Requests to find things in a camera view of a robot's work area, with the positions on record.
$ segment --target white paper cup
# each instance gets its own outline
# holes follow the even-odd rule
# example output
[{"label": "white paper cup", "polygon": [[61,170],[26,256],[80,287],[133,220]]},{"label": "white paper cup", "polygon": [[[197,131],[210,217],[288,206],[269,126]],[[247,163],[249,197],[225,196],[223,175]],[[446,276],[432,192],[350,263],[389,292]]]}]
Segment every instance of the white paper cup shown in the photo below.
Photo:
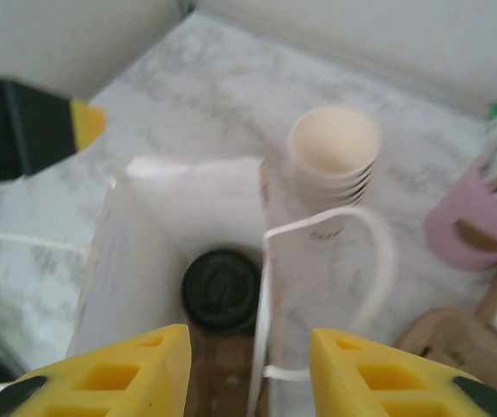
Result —
[{"label": "white paper cup", "polygon": [[316,194],[312,189],[303,189],[297,187],[297,193],[304,200],[309,202],[332,202],[337,203],[340,206],[347,205],[353,202],[358,197],[362,196],[367,189],[367,183],[361,185],[359,189],[352,189],[343,195],[332,195],[332,194]]},{"label": "white paper cup", "polygon": [[366,114],[347,107],[311,110],[291,129],[289,153],[296,170],[323,185],[362,175],[380,151],[380,129]]},{"label": "white paper cup", "polygon": [[380,151],[380,130],[358,110],[314,109],[288,139],[295,189],[314,211],[356,204]]},{"label": "white paper cup", "polygon": [[362,173],[351,180],[335,181],[335,182],[324,182],[318,179],[304,175],[299,169],[295,167],[293,170],[293,178],[295,184],[302,185],[306,188],[312,188],[316,191],[321,191],[323,193],[334,193],[338,194],[350,189],[357,188],[361,183],[370,180],[372,175],[373,165],[370,165],[367,169],[362,171]]},{"label": "white paper cup", "polygon": [[336,207],[356,206],[357,204],[359,204],[361,202],[361,200],[362,200],[362,195],[355,198],[351,202],[343,202],[343,203],[341,203],[341,202],[316,202],[316,201],[310,202],[310,201],[305,200],[304,203],[305,203],[305,206],[307,207],[307,209],[309,209],[310,211],[312,211],[314,213],[321,213],[322,211],[335,209]]}]

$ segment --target cup rim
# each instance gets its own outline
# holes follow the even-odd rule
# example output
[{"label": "cup rim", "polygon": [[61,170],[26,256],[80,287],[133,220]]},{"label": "cup rim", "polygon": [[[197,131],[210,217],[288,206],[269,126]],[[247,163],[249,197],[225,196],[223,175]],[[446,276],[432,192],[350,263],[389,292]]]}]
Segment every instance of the cup rim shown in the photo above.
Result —
[{"label": "cup rim", "polygon": [[367,189],[367,186],[368,182],[364,182],[354,193],[348,195],[328,195],[328,194],[317,195],[317,194],[312,194],[312,192],[309,193],[305,189],[297,189],[297,193],[299,193],[301,197],[304,199],[312,199],[318,202],[345,202],[345,201],[351,201],[363,195]]},{"label": "cup rim", "polygon": [[293,167],[293,177],[295,182],[303,183],[306,186],[323,189],[323,190],[335,190],[335,189],[351,189],[355,185],[369,180],[373,172],[374,163],[371,163],[367,168],[361,172],[357,177],[351,178],[350,180],[336,180],[336,181],[319,181],[319,179],[310,177],[306,175],[303,171],[300,171],[297,166]]},{"label": "cup rim", "polygon": [[[295,131],[300,126],[301,122],[305,118],[307,118],[315,113],[327,110],[327,109],[337,109],[337,110],[345,109],[345,110],[349,110],[353,113],[358,113],[361,116],[364,116],[370,122],[370,125],[372,126],[372,128],[375,130],[377,146],[376,146],[374,154],[372,155],[372,157],[369,158],[369,160],[366,163],[363,164],[363,167],[358,168],[358,169],[353,169],[352,171],[349,171],[349,172],[327,173],[327,172],[320,171],[319,169],[316,169],[315,167],[313,167],[312,165],[310,165],[309,163],[304,161],[302,158],[300,158],[297,155],[297,153],[295,152],[295,143],[294,143]],[[376,158],[380,154],[380,149],[381,149],[381,130],[380,130],[380,127],[378,126],[378,124],[375,122],[374,118],[372,118],[365,111],[362,111],[362,110],[357,109],[357,108],[349,107],[346,105],[334,105],[334,104],[332,104],[332,105],[320,106],[320,107],[316,107],[314,109],[311,109],[310,111],[306,112],[304,115],[299,117],[299,119],[291,127],[289,134],[288,134],[288,152],[289,152],[289,155],[291,156],[291,160],[296,165],[300,165],[302,167],[302,169],[307,170],[307,172],[309,172],[310,175],[313,175],[317,178],[324,179],[324,180],[345,180],[349,177],[358,176],[359,174],[361,174],[361,172],[363,170],[367,169],[368,167],[370,167],[374,163],[374,161],[376,160]]]},{"label": "cup rim", "polygon": [[362,202],[362,198],[364,195],[360,195],[358,198],[356,198],[352,202],[348,203],[339,203],[339,202],[308,202],[308,201],[303,201],[303,204],[307,207],[307,209],[315,212],[315,213],[321,213],[322,211],[330,210],[330,209],[335,209],[336,207],[347,207],[347,206],[356,206],[360,202]]}]

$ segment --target stack of paper cups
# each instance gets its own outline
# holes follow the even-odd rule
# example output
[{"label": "stack of paper cups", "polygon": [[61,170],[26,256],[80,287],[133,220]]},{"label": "stack of paper cups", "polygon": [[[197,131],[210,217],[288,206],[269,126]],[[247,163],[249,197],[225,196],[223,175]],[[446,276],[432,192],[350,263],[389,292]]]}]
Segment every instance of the stack of paper cups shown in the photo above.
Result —
[{"label": "stack of paper cups", "polygon": [[381,143],[370,116],[346,107],[314,109],[293,126],[288,142],[296,191],[311,210],[361,201]]}]

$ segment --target black object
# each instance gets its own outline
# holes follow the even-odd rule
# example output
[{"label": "black object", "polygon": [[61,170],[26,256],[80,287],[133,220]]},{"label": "black object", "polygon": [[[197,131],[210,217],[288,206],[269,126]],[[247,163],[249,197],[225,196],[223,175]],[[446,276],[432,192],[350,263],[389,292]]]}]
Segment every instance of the black object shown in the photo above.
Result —
[{"label": "black object", "polygon": [[497,390],[463,376],[453,379],[454,384],[491,417],[497,417]]},{"label": "black object", "polygon": [[0,392],[0,417],[8,417],[48,381],[45,376],[33,376],[9,385]]},{"label": "black object", "polygon": [[0,78],[0,181],[33,175],[74,153],[69,99]]},{"label": "black object", "polygon": [[197,258],[182,280],[182,304],[200,328],[232,334],[255,323],[260,271],[245,255],[215,250]]}]

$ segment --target white wall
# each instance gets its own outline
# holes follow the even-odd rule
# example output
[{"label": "white wall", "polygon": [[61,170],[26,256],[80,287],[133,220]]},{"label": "white wall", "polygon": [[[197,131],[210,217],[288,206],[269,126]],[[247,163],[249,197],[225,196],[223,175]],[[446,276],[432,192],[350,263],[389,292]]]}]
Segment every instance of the white wall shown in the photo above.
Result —
[{"label": "white wall", "polygon": [[250,29],[477,114],[497,97],[493,0],[199,0]]},{"label": "white wall", "polygon": [[88,97],[179,18],[176,0],[0,0],[0,73]]}]

